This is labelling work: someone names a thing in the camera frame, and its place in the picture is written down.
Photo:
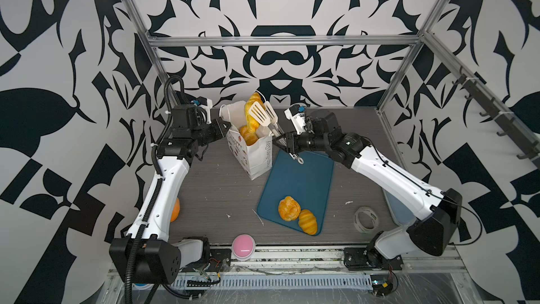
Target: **paper scrap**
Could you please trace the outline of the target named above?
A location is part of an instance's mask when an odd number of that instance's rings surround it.
[[[253,210],[253,209],[251,209],[251,211],[254,212],[255,215],[257,215],[257,217],[259,218],[259,221],[261,221],[261,224],[262,224],[262,226],[264,227],[265,224],[264,224],[264,222],[262,221],[262,219],[260,218],[259,214],[257,214],[257,213],[255,212],[255,210]]]

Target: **bread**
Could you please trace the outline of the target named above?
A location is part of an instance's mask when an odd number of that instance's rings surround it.
[[[259,139],[255,133],[247,132],[247,125],[240,127],[239,132],[248,146],[253,145]]]
[[[302,228],[303,232],[309,235],[315,235],[317,233],[317,219],[312,212],[304,209],[298,216],[298,225]]]
[[[255,101],[258,101],[261,106],[265,109],[265,106],[262,104],[261,96],[259,93],[255,92],[251,95],[251,97],[247,100],[246,105],[244,105],[244,114],[246,114],[246,121],[247,121],[247,132],[248,133],[254,133],[257,128],[259,128],[260,123],[257,122],[250,114],[249,114],[249,108],[251,108],[251,105]]]
[[[300,205],[292,197],[287,196],[279,202],[278,212],[280,217],[285,221],[293,221],[300,214]]]

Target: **pink button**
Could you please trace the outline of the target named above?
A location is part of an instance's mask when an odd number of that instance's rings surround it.
[[[255,250],[255,240],[253,237],[242,234],[233,241],[233,254],[240,261],[248,260]]]

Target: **tape roll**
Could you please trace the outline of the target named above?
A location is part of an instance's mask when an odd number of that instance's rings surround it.
[[[371,218],[373,222],[373,228],[366,228],[365,226],[361,224],[360,218],[359,218],[360,213],[366,214],[369,216],[369,218]],[[379,217],[377,216],[377,214],[375,214],[373,209],[369,207],[358,208],[358,210],[354,213],[353,221],[354,221],[354,227],[356,228],[356,230],[358,230],[358,232],[363,233],[363,234],[371,234],[379,226]]]

